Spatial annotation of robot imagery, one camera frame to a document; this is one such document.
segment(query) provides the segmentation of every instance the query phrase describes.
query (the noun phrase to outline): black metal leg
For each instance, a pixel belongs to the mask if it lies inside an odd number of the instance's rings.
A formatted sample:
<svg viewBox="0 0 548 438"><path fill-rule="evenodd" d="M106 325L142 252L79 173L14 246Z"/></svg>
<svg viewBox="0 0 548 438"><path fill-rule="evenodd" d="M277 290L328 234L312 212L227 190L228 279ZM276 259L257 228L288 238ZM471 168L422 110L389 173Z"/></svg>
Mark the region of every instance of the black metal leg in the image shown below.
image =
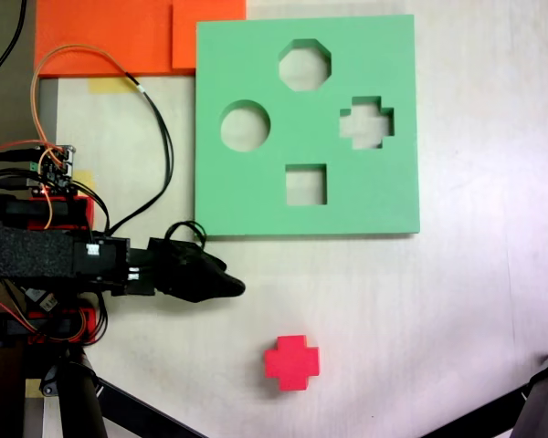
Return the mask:
<svg viewBox="0 0 548 438"><path fill-rule="evenodd" d="M494 438L509 431L518 420L528 385L460 417L423 438Z"/></svg>
<svg viewBox="0 0 548 438"><path fill-rule="evenodd" d="M76 363L62 364L57 388L65 438L108 438L88 369Z"/></svg>
<svg viewBox="0 0 548 438"><path fill-rule="evenodd" d="M548 377L533 385L511 438L548 438Z"/></svg>
<svg viewBox="0 0 548 438"><path fill-rule="evenodd" d="M206 438L111 383L100 379L100 385L103 416L127 431L142 438Z"/></svg>

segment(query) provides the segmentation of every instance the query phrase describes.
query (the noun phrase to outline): red cross block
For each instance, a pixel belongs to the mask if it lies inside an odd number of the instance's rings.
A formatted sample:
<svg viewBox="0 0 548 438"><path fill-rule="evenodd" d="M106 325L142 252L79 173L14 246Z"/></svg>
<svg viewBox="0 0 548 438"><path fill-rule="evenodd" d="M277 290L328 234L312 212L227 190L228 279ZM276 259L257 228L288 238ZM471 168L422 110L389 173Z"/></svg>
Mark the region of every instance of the red cross block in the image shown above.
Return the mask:
<svg viewBox="0 0 548 438"><path fill-rule="evenodd" d="M281 391L304 391L309 377L319 375L319 349L308 348L306 336L280 336L265 361L266 377L278 378Z"/></svg>

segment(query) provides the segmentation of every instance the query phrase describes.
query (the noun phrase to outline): yellow tape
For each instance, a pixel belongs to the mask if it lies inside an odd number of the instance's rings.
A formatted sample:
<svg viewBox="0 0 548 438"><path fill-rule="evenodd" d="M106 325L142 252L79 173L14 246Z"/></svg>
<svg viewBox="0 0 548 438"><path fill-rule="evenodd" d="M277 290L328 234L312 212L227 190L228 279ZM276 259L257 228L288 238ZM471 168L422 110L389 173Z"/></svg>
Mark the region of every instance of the yellow tape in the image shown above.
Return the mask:
<svg viewBox="0 0 548 438"><path fill-rule="evenodd" d="M44 398L43 393L38 388L40 386L40 379L26 379L25 386L25 395L28 399Z"/></svg>
<svg viewBox="0 0 548 438"><path fill-rule="evenodd" d="M128 78L88 78L90 94L136 93L138 89Z"/></svg>
<svg viewBox="0 0 548 438"><path fill-rule="evenodd" d="M92 171L73 171L73 179L87 185L91 190L95 190L95 180Z"/></svg>

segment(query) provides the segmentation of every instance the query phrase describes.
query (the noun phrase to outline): black foam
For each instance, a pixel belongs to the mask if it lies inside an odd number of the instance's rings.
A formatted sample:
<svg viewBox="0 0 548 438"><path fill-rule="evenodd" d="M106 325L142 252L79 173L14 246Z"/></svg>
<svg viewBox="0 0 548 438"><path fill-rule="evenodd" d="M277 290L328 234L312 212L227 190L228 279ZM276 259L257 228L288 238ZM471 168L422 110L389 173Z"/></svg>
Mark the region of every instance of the black foam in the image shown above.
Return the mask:
<svg viewBox="0 0 548 438"><path fill-rule="evenodd" d="M0 278L72 278L72 236L0 226Z"/></svg>

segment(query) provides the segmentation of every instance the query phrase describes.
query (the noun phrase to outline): orange foam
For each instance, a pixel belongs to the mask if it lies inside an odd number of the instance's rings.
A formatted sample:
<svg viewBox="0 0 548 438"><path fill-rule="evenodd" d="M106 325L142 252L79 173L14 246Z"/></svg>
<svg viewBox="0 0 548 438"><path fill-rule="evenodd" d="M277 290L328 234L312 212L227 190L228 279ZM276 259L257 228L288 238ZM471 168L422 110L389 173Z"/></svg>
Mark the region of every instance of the orange foam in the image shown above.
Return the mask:
<svg viewBox="0 0 548 438"><path fill-rule="evenodd" d="M246 0L174 0L174 71L180 75L194 75L196 25L199 21L245 19Z"/></svg>
<svg viewBox="0 0 548 438"><path fill-rule="evenodd" d="M49 50L90 44L133 75L195 73L197 21L240 20L245 0L37 0L35 65ZM41 77L119 76L109 61L84 51L54 57Z"/></svg>

